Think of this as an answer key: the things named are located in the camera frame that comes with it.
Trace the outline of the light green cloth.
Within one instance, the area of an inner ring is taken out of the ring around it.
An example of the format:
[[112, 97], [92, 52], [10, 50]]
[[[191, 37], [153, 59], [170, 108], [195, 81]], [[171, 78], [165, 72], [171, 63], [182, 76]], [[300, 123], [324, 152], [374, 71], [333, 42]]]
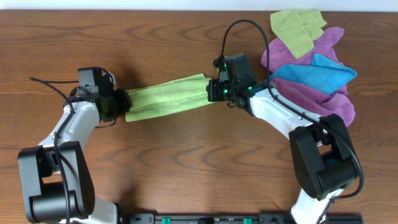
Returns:
[[128, 90], [132, 107], [126, 121], [140, 121], [209, 105], [206, 87], [210, 79], [197, 74], [178, 80]]

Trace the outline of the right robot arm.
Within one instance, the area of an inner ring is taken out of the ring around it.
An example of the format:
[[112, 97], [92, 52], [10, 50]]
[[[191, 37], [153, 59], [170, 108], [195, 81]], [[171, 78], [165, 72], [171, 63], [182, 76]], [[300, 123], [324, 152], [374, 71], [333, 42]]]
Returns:
[[321, 116], [284, 98], [270, 81], [258, 83], [245, 54], [220, 55], [219, 73], [206, 90], [208, 101], [227, 101], [271, 124], [290, 141], [295, 175], [301, 190], [290, 210], [295, 223], [324, 223], [330, 205], [346, 198], [352, 181], [363, 170], [344, 121], [336, 114]]

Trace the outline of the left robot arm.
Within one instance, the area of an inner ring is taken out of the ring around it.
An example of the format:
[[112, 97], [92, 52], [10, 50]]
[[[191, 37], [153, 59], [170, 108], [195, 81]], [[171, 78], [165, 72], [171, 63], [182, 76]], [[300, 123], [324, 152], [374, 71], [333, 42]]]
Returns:
[[131, 99], [101, 67], [78, 69], [77, 82], [63, 96], [63, 115], [52, 132], [17, 157], [31, 223], [119, 223], [117, 206], [95, 195], [83, 150], [94, 129], [114, 125], [130, 110]]

